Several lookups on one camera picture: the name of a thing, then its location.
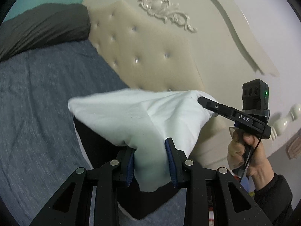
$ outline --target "wrist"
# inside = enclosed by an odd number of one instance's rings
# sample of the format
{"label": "wrist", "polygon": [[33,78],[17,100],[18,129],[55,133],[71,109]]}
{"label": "wrist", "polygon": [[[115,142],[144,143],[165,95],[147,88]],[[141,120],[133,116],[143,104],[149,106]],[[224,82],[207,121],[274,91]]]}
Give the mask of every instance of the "wrist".
{"label": "wrist", "polygon": [[265,187],[274,177],[274,171],[268,159],[265,159],[263,163],[254,167],[252,179],[256,190],[260,190]]}

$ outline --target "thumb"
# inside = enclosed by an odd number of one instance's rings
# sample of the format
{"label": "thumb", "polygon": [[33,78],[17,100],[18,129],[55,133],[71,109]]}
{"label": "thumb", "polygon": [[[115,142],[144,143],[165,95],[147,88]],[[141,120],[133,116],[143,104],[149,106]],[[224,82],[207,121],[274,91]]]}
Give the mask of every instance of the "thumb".
{"label": "thumb", "polygon": [[255,148],[258,142],[258,139],[249,133],[244,133],[243,139],[246,142],[246,144],[252,146],[252,148]]}

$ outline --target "human hand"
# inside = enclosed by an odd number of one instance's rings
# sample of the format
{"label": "human hand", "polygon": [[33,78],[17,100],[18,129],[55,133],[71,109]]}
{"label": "human hand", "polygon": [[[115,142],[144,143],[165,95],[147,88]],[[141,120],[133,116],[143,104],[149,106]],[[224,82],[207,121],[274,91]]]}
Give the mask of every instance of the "human hand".
{"label": "human hand", "polygon": [[[246,162],[242,157],[246,149],[242,142],[239,141],[239,136],[236,130],[234,128],[230,128],[229,130],[232,141],[228,146],[228,164],[230,169],[233,170]],[[247,145],[252,146],[253,149],[258,144],[257,137],[248,133],[243,134],[243,140]],[[252,156],[247,170],[247,176],[252,176],[256,189],[263,188],[274,177],[274,171],[266,158],[262,142],[260,142]]]}

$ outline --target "triangular cutout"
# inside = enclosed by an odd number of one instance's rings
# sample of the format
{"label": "triangular cutout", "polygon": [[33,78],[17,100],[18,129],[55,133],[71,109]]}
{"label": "triangular cutout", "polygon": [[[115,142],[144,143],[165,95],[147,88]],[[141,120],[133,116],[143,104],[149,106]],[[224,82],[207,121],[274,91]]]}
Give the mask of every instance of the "triangular cutout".
{"label": "triangular cutout", "polygon": [[244,198],[244,196],[239,192],[239,190],[232,182],[228,183],[228,187],[235,212],[241,212],[251,209],[251,205],[248,203],[248,201]]}
{"label": "triangular cutout", "polygon": [[71,199],[73,191],[75,188],[75,183],[72,182],[68,188],[61,194],[58,200],[53,204],[53,209],[61,212],[68,212],[71,204]]}

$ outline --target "white cloth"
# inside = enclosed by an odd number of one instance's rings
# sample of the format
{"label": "white cloth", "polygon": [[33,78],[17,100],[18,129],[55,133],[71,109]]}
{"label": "white cloth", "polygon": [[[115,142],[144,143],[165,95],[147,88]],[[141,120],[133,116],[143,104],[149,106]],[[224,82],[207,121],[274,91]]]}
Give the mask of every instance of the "white cloth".
{"label": "white cloth", "polygon": [[198,104],[201,91],[147,92],[124,89],[72,98],[74,116],[116,146],[136,149],[134,175],[141,191],[155,191],[170,182],[164,146],[172,137],[188,157],[212,112]]}

